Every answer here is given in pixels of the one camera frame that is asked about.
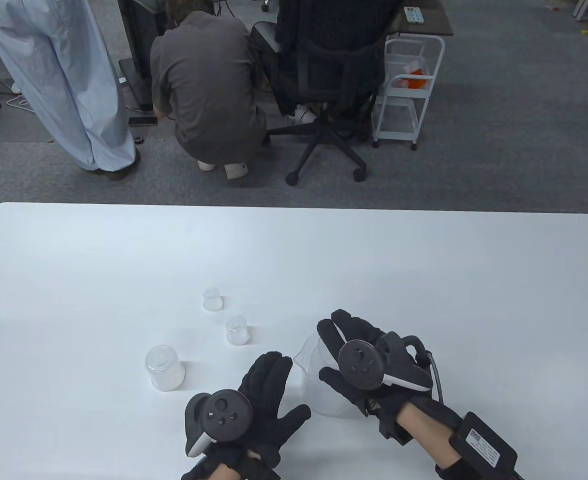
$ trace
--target wrist strap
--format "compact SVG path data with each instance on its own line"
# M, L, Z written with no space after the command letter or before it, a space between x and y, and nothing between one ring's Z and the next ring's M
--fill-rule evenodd
M380 422L379 431L386 439L394 439L401 445L405 445L413 439L407 430L396 423L396 414L388 414L381 409L376 416Z
M436 466L436 473L442 480L481 480L483 478L462 458L445 469Z
M451 408L425 396L416 395L410 398L417 409L433 418L436 422L447 425L451 430L458 430L463 419Z
M236 443L212 443L205 449L205 457L181 480L207 480L220 464L237 471L241 480L280 480L278 474L257 458L249 458Z

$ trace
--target chair base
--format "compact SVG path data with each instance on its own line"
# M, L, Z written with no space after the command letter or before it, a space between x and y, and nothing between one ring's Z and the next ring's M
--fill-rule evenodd
M323 138L329 138L332 143L339 148L352 162L358 165L354 170L354 181L364 182L367 178L367 164L358 156L353 149L348 146L347 142L340 137L338 132L355 131L360 127L360 124L354 121L327 121L325 112L321 112L321 116L312 123L303 123L301 125L283 126L282 128L273 128L267 131L268 137L271 135L313 135L303 155L298 160L296 169L290 172L285 178L287 185L295 186L298 184L300 171L309 160L312 151L321 142Z

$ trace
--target black glove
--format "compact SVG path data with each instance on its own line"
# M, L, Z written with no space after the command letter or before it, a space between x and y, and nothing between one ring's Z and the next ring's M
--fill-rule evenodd
M285 384L292 359L272 351L260 355L244 376L238 391L252 404L252 424L235 441L211 443L207 455L183 480L207 478L220 464L237 471L249 480L278 480L273 468L280 462L278 451L296 430L312 416L307 405L299 405L283 418L278 418L278 407L285 393ZM248 451L260 456L249 458Z
M318 322L317 330L336 361L338 361L340 349L345 344L339 330L346 341L364 340L371 345L375 345L376 341L385 334L369 322L362 320L362 318L352 317L344 310L336 310L332 313L331 320L326 318ZM415 363L409 352L405 351L405 354L408 357L408 362ZM401 445L412 439L407 430L396 423L396 416L401 411L401 407L407 402L433 402L431 391L415 391L395 384L383 384L375 390L360 390L346 382L339 371L328 366L321 369L318 377L356 405L364 416L376 416L380 421L380 433L386 439L390 437L396 439Z
M302 404L278 418L291 368L292 359L288 356L277 351L265 353L254 362L238 388L252 404L253 421L236 443L260 455L271 469L280 462L280 448L312 416L309 407Z

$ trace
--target desk leg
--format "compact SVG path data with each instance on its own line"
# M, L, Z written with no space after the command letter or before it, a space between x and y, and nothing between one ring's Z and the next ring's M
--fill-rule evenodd
M579 2L576 4L576 7L572 13L572 16L574 18L577 18L578 14L580 13L580 9L582 9L582 4L586 2L586 0L579 0Z
M582 0L582 2L576 6L574 13L576 13L576 11L578 11L578 13L575 15L576 20L582 22L587 16L588 0Z

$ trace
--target black shoe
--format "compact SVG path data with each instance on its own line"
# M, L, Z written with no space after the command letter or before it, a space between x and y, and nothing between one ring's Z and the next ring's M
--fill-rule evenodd
M138 149L136 149L136 157L134 158L134 162L132 162L130 165L127 165L127 167L125 167L125 168L121 168L120 170L116 170L116 171L106 171L106 170L101 170L99 168L97 168L96 170L86 170L86 171L92 175L104 175L107 178L109 178L109 180L111 180L113 182L118 182L118 181L124 179L126 176L128 176L128 174L133 172L136 169L136 167L138 167L139 163L140 163L140 151L138 151Z

